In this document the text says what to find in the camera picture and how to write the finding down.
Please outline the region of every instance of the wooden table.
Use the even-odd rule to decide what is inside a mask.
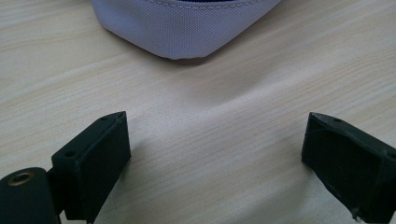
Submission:
[[[96,223],[355,223],[301,163],[305,125],[316,111],[396,147],[395,24],[394,0],[284,0],[208,58],[170,61],[90,1],[2,0],[0,176],[48,170],[125,110],[133,157]]]

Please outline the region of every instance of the light wood grain surface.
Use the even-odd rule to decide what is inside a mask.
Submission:
[[[0,176],[48,170],[122,110],[133,157],[96,223],[354,223],[301,163],[304,130],[315,111],[396,147],[396,1],[284,0],[177,62],[105,31],[88,0],[0,1]]]

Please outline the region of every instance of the black plastic bracket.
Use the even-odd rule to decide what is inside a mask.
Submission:
[[[389,223],[396,210],[396,149],[352,125],[311,113],[303,162],[357,219]]]
[[[93,223],[131,158],[125,112],[99,118],[52,157],[53,167],[27,168],[0,181],[0,223]]]

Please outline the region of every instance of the stitching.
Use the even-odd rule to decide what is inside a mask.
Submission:
[[[217,6],[217,7],[183,7],[183,6],[179,6],[176,4],[169,4],[169,3],[165,3],[162,1],[158,1],[158,0],[145,0],[148,1],[150,3],[153,4],[158,4],[158,5],[163,5],[166,7],[177,7],[177,8],[184,8],[184,9],[199,9],[199,10],[203,10],[203,9],[219,9],[219,8],[228,8],[228,7],[243,7],[243,6],[247,6],[247,5],[253,5],[256,3],[260,3],[263,2],[264,0],[254,0],[254,1],[249,1],[246,3],[240,3],[240,4],[233,4],[233,5],[228,5],[228,6]]]

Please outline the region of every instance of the mounting hole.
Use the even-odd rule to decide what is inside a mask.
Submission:
[[[74,157],[76,155],[75,151],[68,151],[64,154],[66,157]]]
[[[21,174],[12,176],[12,177],[8,180],[7,183],[8,183],[10,186],[15,187],[15,186],[22,185],[22,184],[28,182],[28,181],[31,180],[34,176],[35,176],[35,174],[32,173],[32,172],[21,173]]]

